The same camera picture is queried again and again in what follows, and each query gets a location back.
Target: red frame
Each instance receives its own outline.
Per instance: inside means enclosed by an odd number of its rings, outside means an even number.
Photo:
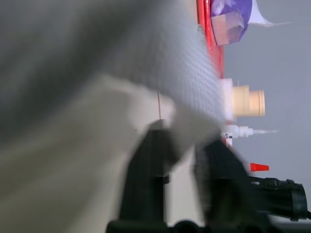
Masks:
[[[224,78],[224,48],[217,46],[210,20],[210,4],[212,0],[197,0],[198,22],[202,25],[207,41],[207,50],[215,61],[219,78]]]

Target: gray wall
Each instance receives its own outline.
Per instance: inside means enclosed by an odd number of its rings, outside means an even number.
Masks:
[[[233,145],[245,160],[270,166],[259,177],[302,183],[310,210],[311,1],[257,2],[269,21],[293,23],[249,26],[240,43],[225,48],[225,77],[265,92],[266,116],[239,118],[237,124],[279,133],[235,139]]]

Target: gray cloth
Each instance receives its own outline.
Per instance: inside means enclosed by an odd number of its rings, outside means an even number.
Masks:
[[[181,152],[224,122],[217,77],[177,0],[2,0],[0,141],[55,114],[94,72],[171,97]]]

